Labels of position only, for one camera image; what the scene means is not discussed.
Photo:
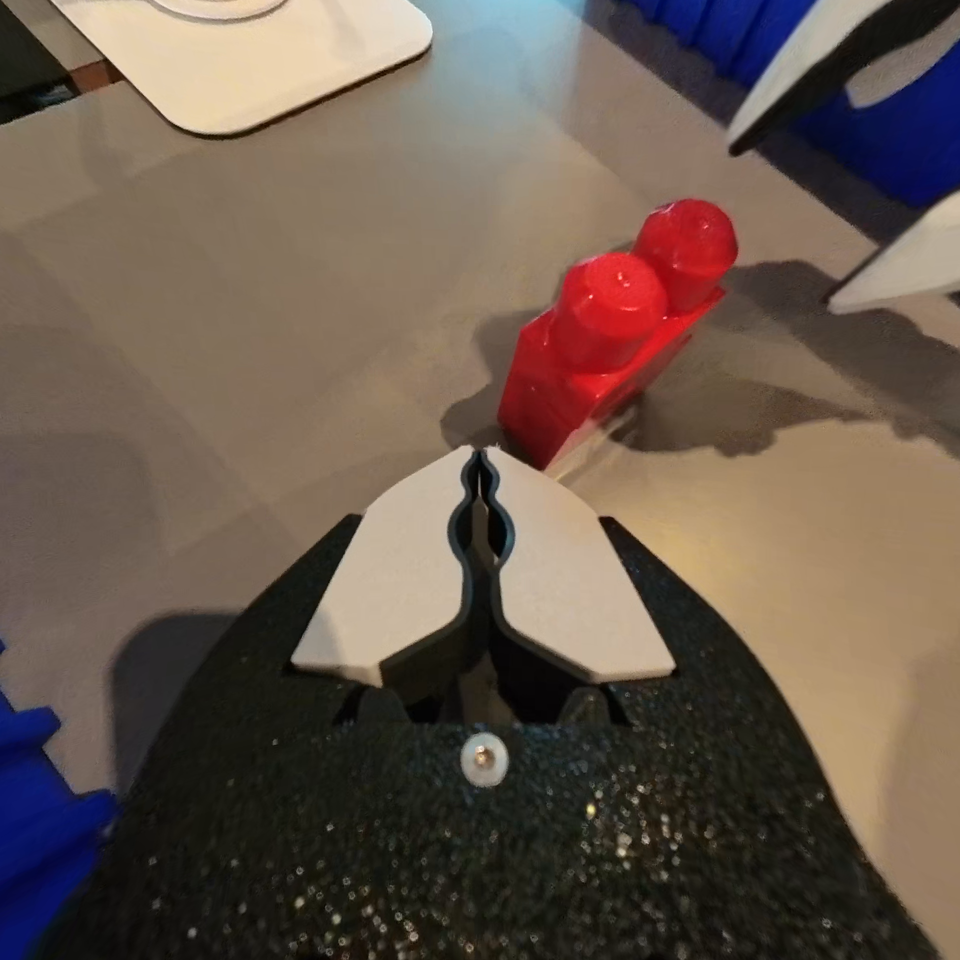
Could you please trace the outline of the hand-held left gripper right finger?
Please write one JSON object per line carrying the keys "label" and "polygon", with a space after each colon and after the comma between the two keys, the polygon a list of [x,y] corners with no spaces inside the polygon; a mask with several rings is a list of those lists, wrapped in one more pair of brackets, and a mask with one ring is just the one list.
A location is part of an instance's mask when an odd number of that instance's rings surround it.
{"label": "hand-held left gripper right finger", "polygon": [[490,656],[521,722],[560,722],[570,696],[661,680],[677,668],[598,513],[492,446],[481,488],[496,562]]}

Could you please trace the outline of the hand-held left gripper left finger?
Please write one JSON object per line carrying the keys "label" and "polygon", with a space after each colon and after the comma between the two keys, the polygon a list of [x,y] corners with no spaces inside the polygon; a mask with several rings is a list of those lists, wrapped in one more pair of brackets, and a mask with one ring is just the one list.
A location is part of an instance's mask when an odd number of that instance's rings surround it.
{"label": "hand-held left gripper left finger", "polygon": [[290,658],[297,671],[439,699],[468,669],[474,599],[466,550],[479,452],[461,446],[363,513]]}

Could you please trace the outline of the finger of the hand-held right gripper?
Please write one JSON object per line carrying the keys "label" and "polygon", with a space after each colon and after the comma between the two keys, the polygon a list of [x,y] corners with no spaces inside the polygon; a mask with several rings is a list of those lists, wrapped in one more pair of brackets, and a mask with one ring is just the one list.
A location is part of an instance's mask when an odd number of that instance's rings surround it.
{"label": "finger of the hand-held right gripper", "polygon": [[942,200],[844,278],[825,300],[835,315],[899,298],[959,290],[959,201]]}
{"label": "finger of the hand-held right gripper", "polygon": [[730,121],[737,157],[846,91],[876,106],[927,74],[959,39],[957,1],[818,1],[779,48]]}

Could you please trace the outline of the red two-stud mega block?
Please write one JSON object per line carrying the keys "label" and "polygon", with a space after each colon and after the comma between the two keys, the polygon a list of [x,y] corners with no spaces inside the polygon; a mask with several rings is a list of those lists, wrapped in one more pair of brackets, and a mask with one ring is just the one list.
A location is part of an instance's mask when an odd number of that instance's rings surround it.
{"label": "red two-stud mega block", "polygon": [[728,214],[682,198],[655,208],[627,250],[575,263],[519,331],[498,406],[528,464],[545,472],[611,426],[721,303],[737,258]]}

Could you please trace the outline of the blue plastic block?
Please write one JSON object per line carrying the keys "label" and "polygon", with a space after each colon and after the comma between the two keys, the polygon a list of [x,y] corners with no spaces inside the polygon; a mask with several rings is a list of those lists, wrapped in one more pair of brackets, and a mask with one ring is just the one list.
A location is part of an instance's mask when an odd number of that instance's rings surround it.
{"label": "blue plastic block", "polygon": [[75,793],[45,747],[61,722],[48,706],[1,696],[1,957],[27,958],[90,875],[118,812],[110,790]]}

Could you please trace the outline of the white rounded table mat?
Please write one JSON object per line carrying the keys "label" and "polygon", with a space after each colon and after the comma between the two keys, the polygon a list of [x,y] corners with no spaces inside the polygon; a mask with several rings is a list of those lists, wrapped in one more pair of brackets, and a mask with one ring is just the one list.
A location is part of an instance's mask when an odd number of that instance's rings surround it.
{"label": "white rounded table mat", "polygon": [[54,1],[173,126],[244,134],[422,56],[406,1]]}

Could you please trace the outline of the dark furniture piece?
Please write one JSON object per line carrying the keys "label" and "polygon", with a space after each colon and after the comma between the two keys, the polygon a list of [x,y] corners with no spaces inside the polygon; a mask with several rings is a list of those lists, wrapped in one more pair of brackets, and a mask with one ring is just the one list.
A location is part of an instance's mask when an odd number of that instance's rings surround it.
{"label": "dark furniture piece", "polygon": [[68,71],[1,4],[1,125],[81,95]]}

